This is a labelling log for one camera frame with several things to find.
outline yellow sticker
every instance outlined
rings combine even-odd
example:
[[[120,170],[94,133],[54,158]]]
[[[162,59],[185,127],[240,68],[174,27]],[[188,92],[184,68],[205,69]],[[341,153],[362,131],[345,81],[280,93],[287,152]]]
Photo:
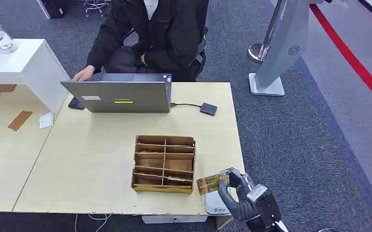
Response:
[[[115,101],[115,104],[133,104],[133,101]]]

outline robotic hand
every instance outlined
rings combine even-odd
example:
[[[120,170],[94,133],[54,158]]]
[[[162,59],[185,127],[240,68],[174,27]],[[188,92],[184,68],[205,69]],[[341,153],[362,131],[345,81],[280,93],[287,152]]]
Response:
[[[247,174],[235,168],[226,171],[229,186],[236,188],[239,202],[233,199],[223,181],[219,181],[218,192],[235,219],[245,221],[252,232],[288,232],[271,190],[263,185],[255,186]]]

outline red stripe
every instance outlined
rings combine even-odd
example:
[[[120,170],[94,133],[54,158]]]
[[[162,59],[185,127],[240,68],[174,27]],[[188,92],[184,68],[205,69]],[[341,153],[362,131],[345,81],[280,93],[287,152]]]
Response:
[[[351,52],[348,46],[344,43],[344,41],[340,38],[340,36],[334,31],[331,24],[328,22],[326,17],[320,11],[320,9],[315,4],[310,4],[310,9],[314,13],[315,17],[317,17],[320,24],[323,26],[324,30],[331,38],[332,42],[344,56],[344,58],[348,61],[354,71],[359,75],[361,80],[370,88],[372,91],[372,75],[368,72],[368,70],[359,62],[357,57]]]

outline sticker on device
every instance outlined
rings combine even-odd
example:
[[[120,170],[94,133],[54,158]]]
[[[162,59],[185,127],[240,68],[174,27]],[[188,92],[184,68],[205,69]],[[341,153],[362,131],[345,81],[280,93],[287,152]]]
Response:
[[[99,96],[82,96],[83,100],[86,101],[99,101],[101,100]]]

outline chair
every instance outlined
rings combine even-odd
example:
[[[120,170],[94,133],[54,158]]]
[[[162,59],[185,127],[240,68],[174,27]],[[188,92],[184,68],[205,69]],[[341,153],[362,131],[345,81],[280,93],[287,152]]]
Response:
[[[88,0],[86,1],[83,6],[86,8],[86,17],[89,17],[89,10],[99,10],[101,16],[103,17],[103,11],[101,8],[108,6],[109,3],[107,3],[105,0]]]

